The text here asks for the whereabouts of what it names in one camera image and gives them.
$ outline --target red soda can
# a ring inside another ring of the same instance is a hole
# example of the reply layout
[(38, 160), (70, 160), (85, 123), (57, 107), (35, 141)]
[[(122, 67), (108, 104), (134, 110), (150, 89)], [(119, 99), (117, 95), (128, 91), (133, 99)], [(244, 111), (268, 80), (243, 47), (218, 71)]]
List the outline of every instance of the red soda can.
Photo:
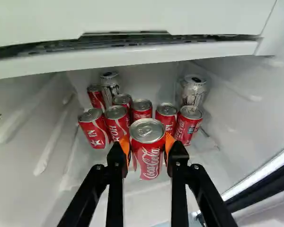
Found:
[(129, 115), (124, 106), (110, 106), (105, 111), (105, 117), (113, 142), (119, 141), (125, 135), (129, 137)]
[(136, 99), (132, 106), (133, 122), (142, 118), (152, 118), (152, 104), (148, 99)]
[(158, 105), (155, 118), (164, 124), (165, 132), (174, 136), (177, 124), (177, 109), (172, 103)]
[(130, 114), (130, 108), (132, 103), (132, 97), (128, 94), (118, 94), (113, 97), (113, 105), (124, 106), (127, 109), (128, 114)]
[(78, 117), (79, 125), (94, 149), (105, 149), (111, 142), (100, 108), (92, 108)]
[(178, 114), (175, 139), (189, 146), (203, 119), (202, 112), (193, 105), (183, 106)]
[(162, 168), (165, 126), (158, 120), (143, 118), (132, 123), (129, 131), (135, 170), (140, 171), (143, 180), (156, 178)]
[(87, 88), (87, 94), (89, 95), (89, 99), (94, 108), (101, 108), (102, 111), (105, 111), (105, 102), (103, 99), (103, 95), (101, 93), (100, 85), (90, 85)]

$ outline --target silver can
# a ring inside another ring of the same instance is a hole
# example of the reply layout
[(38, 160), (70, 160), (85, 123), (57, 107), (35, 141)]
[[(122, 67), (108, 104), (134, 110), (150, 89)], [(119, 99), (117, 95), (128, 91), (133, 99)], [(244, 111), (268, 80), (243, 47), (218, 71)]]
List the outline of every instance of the silver can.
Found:
[(177, 97), (179, 107), (193, 105), (200, 107), (207, 93), (206, 79), (197, 74), (189, 74), (178, 81)]
[(106, 108), (112, 105), (113, 97), (119, 94), (120, 76), (118, 72), (106, 72), (100, 76), (102, 95)]

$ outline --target can top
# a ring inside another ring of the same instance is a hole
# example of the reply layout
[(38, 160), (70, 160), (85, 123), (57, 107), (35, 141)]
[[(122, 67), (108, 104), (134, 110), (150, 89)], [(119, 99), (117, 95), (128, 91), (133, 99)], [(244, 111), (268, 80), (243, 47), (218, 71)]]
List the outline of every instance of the can top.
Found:
[(158, 120), (142, 118), (132, 123), (129, 133), (140, 143), (154, 143), (165, 135), (165, 127)]
[(119, 75), (118, 72), (105, 72), (100, 76), (100, 78), (101, 79), (112, 79), (112, 78), (114, 78), (115, 76), (118, 76), (118, 75)]
[(133, 100), (133, 109), (137, 111), (149, 110), (151, 108), (151, 101), (148, 99), (138, 98)]
[(79, 122), (91, 122), (101, 117), (103, 111), (100, 108), (91, 108), (78, 116)]
[(172, 116), (177, 113), (177, 109), (172, 103), (161, 103), (157, 106), (157, 111), (164, 116)]
[(91, 84), (88, 86), (87, 91), (101, 91), (101, 86), (99, 84)]
[(117, 105), (130, 103), (132, 97), (128, 94), (118, 94), (113, 98), (113, 103)]
[(127, 113), (127, 110), (122, 105), (112, 105), (105, 110), (105, 117), (108, 119), (120, 119)]
[(189, 74), (184, 76), (184, 80), (187, 83), (194, 83), (194, 84), (205, 84), (206, 79), (198, 74)]
[(202, 118), (202, 112), (201, 110), (199, 110), (197, 107), (193, 106), (193, 105), (184, 105), (181, 109), (180, 109), (181, 114), (191, 120), (197, 120)]

